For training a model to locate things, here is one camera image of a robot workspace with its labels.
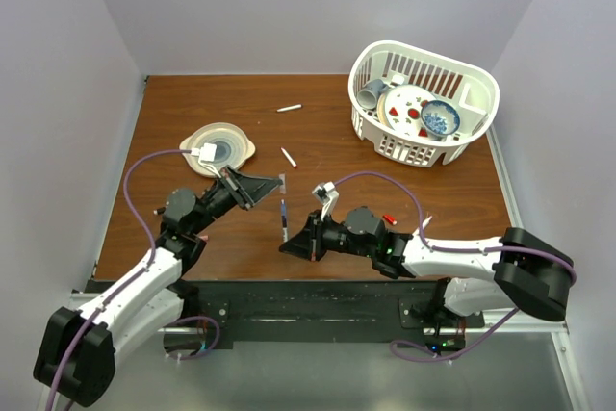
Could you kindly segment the clear pen cap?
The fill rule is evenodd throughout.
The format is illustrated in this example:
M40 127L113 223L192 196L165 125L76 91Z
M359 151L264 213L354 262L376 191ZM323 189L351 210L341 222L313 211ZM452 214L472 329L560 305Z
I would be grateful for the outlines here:
M281 194L285 195L287 193L286 174L285 173L279 174L279 179L281 181L280 192Z

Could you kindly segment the blue pen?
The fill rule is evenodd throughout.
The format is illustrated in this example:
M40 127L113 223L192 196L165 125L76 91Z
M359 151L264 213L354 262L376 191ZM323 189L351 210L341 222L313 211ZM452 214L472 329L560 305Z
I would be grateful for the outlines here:
M281 225L282 225L282 237L283 243L285 243L289 239L288 232L288 216L287 216L287 207L284 198L280 200L280 211L281 211Z

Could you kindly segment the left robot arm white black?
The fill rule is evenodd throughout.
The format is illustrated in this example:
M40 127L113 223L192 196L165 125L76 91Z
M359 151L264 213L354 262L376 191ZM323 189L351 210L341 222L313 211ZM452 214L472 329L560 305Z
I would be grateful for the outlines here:
M174 190L163 207L160 234L145 255L106 291L77 309L61 307L43 333L33 377L58 395L88 407L109 388L121 359L168 324L193 324L199 303L173 290L206 246L200 234L235 207L250 210L282 185L278 177L224 167L203 194Z

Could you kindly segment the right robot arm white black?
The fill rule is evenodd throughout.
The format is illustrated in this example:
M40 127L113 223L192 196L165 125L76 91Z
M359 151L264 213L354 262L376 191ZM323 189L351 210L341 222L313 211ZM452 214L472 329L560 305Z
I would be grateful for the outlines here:
M480 241L421 240L389 229L366 207L336 222L321 211L280 252L318 262L327 252L368 258L391 279L445 276L448 282L419 313L442 327L461 317L493 309L517 308L543 321L563 321L573 263L521 228Z

